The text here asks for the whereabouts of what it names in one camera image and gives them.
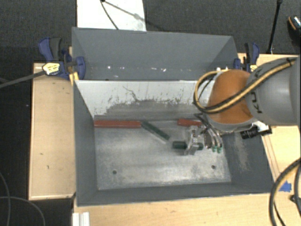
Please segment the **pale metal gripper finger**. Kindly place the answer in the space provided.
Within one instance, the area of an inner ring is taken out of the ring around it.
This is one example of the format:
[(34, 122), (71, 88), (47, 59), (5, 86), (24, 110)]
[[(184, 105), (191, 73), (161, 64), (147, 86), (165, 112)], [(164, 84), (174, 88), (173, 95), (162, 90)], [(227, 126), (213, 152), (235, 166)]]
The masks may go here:
[(199, 149), (199, 140), (197, 138), (191, 138), (186, 141), (186, 149), (184, 150), (185, 155), (194, 155)]
[(189, 127), (189, 142), (201, 142), (202, 128), (198, 126), (190, 126)]

